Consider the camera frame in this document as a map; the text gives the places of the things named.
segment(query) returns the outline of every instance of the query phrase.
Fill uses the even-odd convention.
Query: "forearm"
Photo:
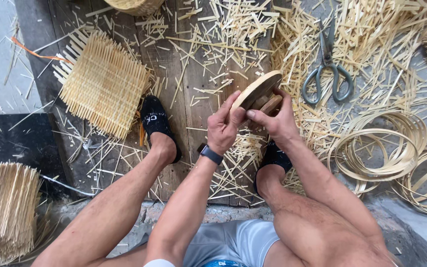
[[[202,223],[210,181],[217,164],[200,156],[164,208],[148,242],[146,262],[163,258],[181,266],[190,241]]]
[[[292,141],[285,151],[296,168],[306,195],[332,209],[366,237],[382,232],[365,205],[325,167],[302,140]]]

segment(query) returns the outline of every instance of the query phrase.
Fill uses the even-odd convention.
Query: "smartwatch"
[[[217,165],[220,165],[223,161],[223,156],[215,153],[213,150],[210,149],[210,147],[202,143],[199,148],[197,148],[197,151],[200,153],[200,155],[203,155],[209,159],[211,159],[213,162],[215,162]]]

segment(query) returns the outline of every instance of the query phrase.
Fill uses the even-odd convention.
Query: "gray shorts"
[[[212,260],[232,260],[247,267],[263,267],[266,253],[279,237],[272,222],[255,219],[204,223],[190,242],[184,267],[201,267]]]

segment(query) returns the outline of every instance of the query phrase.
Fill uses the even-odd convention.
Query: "woven bamboo panel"
[[[105,0],[105,2],[121,12],[133,16],[146,16],[159,9],[164,0]]]
[[[0,163],[0,261],[34,247],[39,173],[20,163]]]
[[[53,65],[63,84],[60,98],[75,116],[104,133],[125,139],[150,73],[104,32],[79,32],[64,51],[62,68]]]

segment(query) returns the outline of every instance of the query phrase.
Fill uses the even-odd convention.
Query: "black slipper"
[[[289,170],[291,170],[291,168],[293,167],[293,164],[289,160],[288,156],[284,152],[282,152],[281,149],[278,148],[278,146],[276,146],[276,143],[272,139],[266,146],[266,152],[258,170],[270,164],[276,164],[283,167],[284,173],[288,173]],[[255,189],[255,192],[258,194],[258,189],[256,187],[256,175],[255,175],[255,180],[253,181],[253,188]]]
[[[172,163],[178,162],[182,157],[182,152],[175,141],[174,134],[169,126],[168,116],[166,115],[166,111],[164,110],[159,98],[153,95],[145,97],[143,107],[141,108],[141,120],[143,122],[144,130],[148,134],[148,143],[150,146],[151,134],[155,132],[163,133],[174,141],[177,154]]]

